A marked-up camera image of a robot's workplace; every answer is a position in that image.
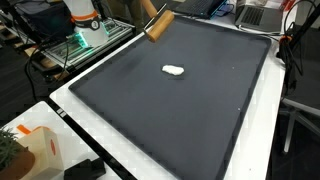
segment small white object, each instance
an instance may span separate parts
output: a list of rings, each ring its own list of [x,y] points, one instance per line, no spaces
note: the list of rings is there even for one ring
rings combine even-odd
[[[169,74],[179,76],[184,72],[184,69],[182,67],[177,67],[173,65],[164,65],[162,67],[162,71],[167,72]]]

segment floor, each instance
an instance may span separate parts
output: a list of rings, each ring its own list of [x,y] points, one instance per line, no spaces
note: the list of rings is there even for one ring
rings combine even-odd
[[[319,60],[319,54],[314,47],[320,47],[320,41],[312,37],[318,36],[320,31],[312,33],[305,38],[307,39],[304,42],[307,47],[305,58]],[[35,104],[31,96],[30,85],[23,71],[26,61],[27,57],[17,54],[11,47],[0,48],[0,127]],[[42,80],[37,72],[33,72],[33,74],[38,81]],[[61,84],[36,86],[36,93],[41,100],[47,100],[49,94],[60,86]],[[316,117],[307,116],[315,121],[319,120]],[[295,124],[289,153],[287,155],[281,154],[287,123],[287,117],[278,117],[267,179],[320,179],[320,138],[301,124]]]

